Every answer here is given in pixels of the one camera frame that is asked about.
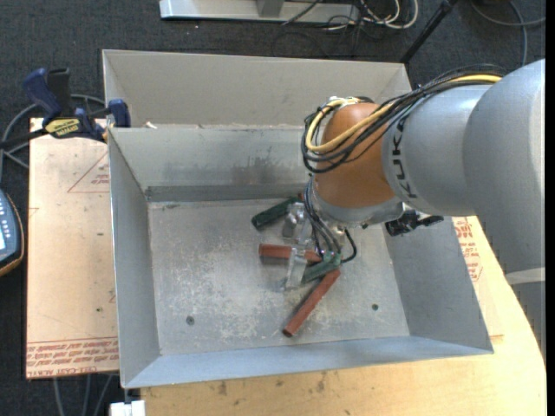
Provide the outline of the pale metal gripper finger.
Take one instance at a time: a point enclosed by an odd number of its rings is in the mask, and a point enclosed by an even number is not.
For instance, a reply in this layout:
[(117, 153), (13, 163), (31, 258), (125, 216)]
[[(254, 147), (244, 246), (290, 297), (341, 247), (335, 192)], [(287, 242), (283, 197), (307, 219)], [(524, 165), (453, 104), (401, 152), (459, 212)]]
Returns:
[(285, 213), (282, 236), (295, 237), (298, 227), (303, 223), (304, 207), (302, 205), (290, 205)]
[(290, 247), (285, 254), (281, 265), (285, 268), (282, 291), (297, 289), (301, 286), (304, 272), (309, 260), (305, 250)]

